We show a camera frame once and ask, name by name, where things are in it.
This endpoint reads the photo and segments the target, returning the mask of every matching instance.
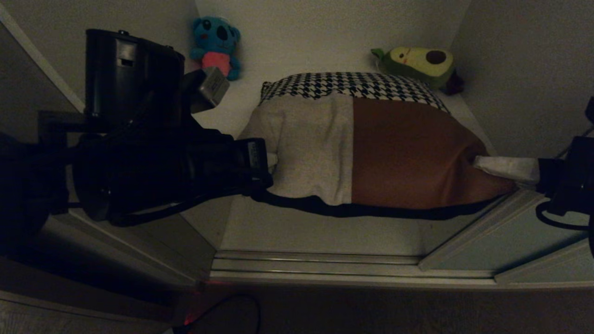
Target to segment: avocado plush toy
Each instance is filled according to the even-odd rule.
[[[384,53],[371,50],[392,75],[415,78],[432,89],[445,89],[454,74],[454,58],[449,51],[425,48],[399,47]]]
[[[239,77],[239,61],[232,53],[241,38],[239,30],[219,17],[197,18],[192,26],[197,48],[190,58],[200,61],[202,67],[218,67],[228,80]]]

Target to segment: plush ear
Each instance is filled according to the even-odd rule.
[[[239,41],[241,39],[241,33],[239,32],[239,30],[235,27],[231,28],[233,30],[233,32],[235,33],[235,36],[237,36],[237,41]]]
[[[194,23],[192,24],[192,30],[196,30],[196,27],[198,27],[200,23],[202,23],[202,19],[200,17],[194,20]]]

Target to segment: blue plush koala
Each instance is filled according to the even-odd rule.
[[[189,57],[201,61],[202,67],[218,67],[228,80],[239,77],[240,64],[231,54],[239,42],[237,28],[218,17],[205,16],[194,21],[194,39],[197,48]]]

